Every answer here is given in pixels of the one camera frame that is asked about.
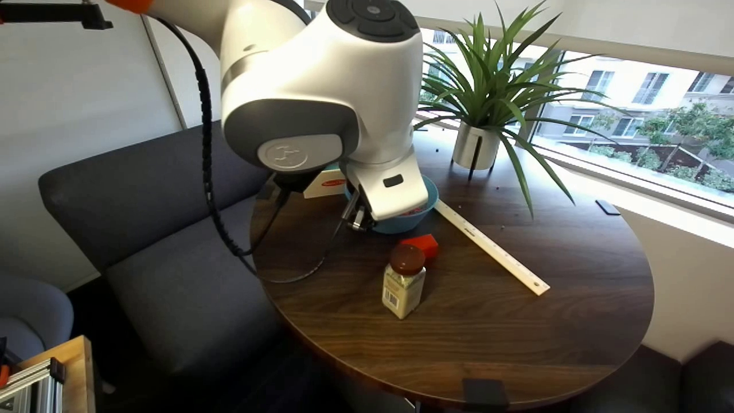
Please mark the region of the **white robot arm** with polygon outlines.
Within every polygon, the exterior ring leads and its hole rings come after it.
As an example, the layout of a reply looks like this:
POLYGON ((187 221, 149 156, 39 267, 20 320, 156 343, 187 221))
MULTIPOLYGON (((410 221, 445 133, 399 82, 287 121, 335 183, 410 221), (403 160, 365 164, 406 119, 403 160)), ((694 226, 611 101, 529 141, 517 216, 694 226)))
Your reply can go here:
POLYGON ((202 38, 220 60, 229 148, 272 173, 340 165, 373 221, 420 210, 429 194, 410 121, 422 38, 399 0, 108 0, 202 38))

